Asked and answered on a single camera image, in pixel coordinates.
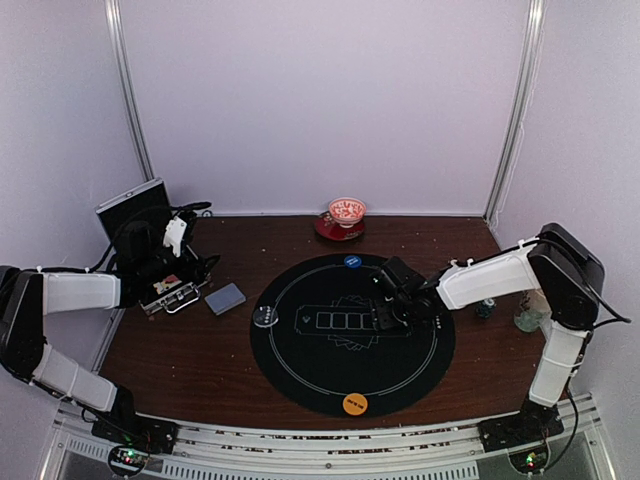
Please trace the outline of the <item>blue small blind button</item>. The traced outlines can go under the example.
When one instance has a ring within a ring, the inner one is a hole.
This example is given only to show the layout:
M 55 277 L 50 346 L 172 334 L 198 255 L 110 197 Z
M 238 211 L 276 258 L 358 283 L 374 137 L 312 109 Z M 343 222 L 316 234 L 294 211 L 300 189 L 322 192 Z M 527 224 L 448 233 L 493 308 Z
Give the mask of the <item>blue small blind button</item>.
M 363 264 L 363 260 L 358 255 L 348 255 L 345 257 L 343 263 L 348 268 L 356 269 Z

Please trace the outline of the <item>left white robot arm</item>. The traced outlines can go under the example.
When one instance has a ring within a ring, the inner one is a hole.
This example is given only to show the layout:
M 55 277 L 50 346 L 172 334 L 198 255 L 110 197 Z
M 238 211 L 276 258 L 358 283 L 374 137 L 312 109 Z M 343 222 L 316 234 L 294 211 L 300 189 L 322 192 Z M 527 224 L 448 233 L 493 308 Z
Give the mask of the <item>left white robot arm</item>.
M 76 401 L 103 420 L 123 444 L 144 433 L 133 395 L 55 350 L 44 334 L 47 315 L 67 311 L 163 308 L 185 287 L 204 284 L 219 258 L 201 257 L 190 247 L 198 211 L 207 202 L 162 206 L 169 215 L 154 228 L 144 215 L 131 215 L 114 234 L 99 262 L 84 269 L 1 268 L 1 364 L 14 378 Z

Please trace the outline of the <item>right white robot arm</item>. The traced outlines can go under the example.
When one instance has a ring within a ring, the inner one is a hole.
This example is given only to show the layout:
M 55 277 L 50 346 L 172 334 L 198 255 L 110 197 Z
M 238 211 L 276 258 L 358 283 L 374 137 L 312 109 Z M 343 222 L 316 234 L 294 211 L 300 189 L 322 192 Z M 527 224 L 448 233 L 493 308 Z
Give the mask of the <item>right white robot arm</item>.
M 519 440 L 535 440 L 551 424 L 554 408 L 579 368 L 606 309 L 613 322 L 626 322 L 602 297 L 602 262 L 558 223 L 485 259 L 451 261 L 425 278 L 399 257 L 386 260 L 371 276 L 383 297 L 371 304 L 375 329 L 391 330 L 435 322 L 445 313 L 516 292 L 539 290 L 550 307 L 543 321 L 546 344 L 528 396 L 513 419 Z

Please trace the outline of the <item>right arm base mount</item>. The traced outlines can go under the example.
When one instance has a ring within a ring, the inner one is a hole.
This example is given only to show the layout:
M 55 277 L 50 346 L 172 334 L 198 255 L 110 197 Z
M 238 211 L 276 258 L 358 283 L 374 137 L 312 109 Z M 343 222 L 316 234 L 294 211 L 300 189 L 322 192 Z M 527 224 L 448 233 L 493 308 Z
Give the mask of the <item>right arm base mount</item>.
M 479 423 L 480 440 L 486 453 L 506 450 L 513 469 L 525 475 L 541 474 L 551 463 L 548 440 L 564 432 L 561 420 L 545 426 L 519 415 L 488 419 Z

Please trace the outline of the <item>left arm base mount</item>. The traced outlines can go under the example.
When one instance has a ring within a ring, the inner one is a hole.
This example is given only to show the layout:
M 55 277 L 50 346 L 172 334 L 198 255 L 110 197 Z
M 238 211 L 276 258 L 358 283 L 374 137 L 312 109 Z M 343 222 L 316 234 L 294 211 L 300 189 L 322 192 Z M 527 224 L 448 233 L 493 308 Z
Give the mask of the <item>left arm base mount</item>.
M 93 436 L 114 443 L 107 454 L 107 465 L 118 477 L 130 479 L 140 474 L 153 455 L 171 454 L 177 440 L 178 425 L 166 420 L 148 417 L 138 419 L 137 431 L 131 432 L 104 416 L 95 414 Z

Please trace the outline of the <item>grey dealer button disc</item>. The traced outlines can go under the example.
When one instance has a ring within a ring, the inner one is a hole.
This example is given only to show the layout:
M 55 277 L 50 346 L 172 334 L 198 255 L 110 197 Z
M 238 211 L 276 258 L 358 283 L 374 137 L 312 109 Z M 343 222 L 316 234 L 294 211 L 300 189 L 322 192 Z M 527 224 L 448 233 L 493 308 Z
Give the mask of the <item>grey dealer button disc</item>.
M 269 328 L 279 321 L 279 315 L 272 306 L 259 306 L 252 314 L 252 322 L 258 328 Z

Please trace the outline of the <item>orange big blind button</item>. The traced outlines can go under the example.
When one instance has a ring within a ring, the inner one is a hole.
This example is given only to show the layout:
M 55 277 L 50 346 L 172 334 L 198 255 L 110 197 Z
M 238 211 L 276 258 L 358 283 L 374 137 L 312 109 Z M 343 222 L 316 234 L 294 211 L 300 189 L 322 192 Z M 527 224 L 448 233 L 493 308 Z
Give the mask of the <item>orange big blind button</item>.
M 342 408 L 347 415 L 361 416 L 368 410 L 368 400 L 361 393 L 349 393 L 342 400 Z

